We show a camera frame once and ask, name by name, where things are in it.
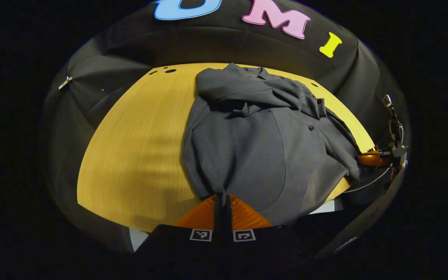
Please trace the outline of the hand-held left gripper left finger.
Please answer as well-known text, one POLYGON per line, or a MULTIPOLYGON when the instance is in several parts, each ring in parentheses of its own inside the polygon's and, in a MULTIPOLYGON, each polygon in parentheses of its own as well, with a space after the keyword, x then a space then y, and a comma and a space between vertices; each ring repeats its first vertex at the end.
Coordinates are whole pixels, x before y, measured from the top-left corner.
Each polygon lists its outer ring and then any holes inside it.
POLYGON ((156 226, 135 257, 154 265, 223 265, 224 194, 208 197, 175 225, 156 226))

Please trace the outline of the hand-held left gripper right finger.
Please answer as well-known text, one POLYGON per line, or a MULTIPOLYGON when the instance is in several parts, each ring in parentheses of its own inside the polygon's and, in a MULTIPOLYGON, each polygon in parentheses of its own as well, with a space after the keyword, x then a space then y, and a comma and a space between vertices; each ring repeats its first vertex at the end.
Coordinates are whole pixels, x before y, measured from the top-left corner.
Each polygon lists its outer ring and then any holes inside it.
POLYGON ((224 206, 224 260, 229 265, 294 265, 310 258, 291 227, 274 225, 234 195, 224 206))

